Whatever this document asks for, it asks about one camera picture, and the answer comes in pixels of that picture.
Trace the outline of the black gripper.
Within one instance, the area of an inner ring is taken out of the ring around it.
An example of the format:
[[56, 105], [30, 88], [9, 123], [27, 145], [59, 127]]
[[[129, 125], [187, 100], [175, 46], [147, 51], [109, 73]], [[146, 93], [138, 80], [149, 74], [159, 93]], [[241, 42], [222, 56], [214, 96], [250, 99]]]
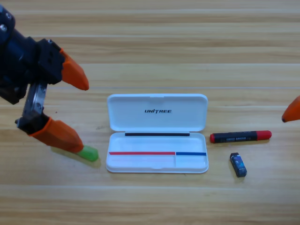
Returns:
[[26, 98], [17, 127], [31, 135], [44, 128], [46, 89], [60, 81], [80, 90], [89, 89], [83, 68], [53, 41], [35, 41], [17, 30], [0, 33], [0, 96], [15, 105]]

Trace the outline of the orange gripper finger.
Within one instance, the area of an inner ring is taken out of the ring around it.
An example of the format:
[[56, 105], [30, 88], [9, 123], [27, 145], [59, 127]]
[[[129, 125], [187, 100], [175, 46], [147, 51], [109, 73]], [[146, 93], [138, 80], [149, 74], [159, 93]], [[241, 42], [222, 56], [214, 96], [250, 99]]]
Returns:
[[84, 148], [81, 138], [73, 128], [61, 120], [53, 120], [51, 117], [41, 130], [29, 136], [48, 146], [72, 153], [78, 153]]
[[295, 121], [300, 119], [300, 96], [296, 97], [287, 107], [282, 115], [283, 122]]

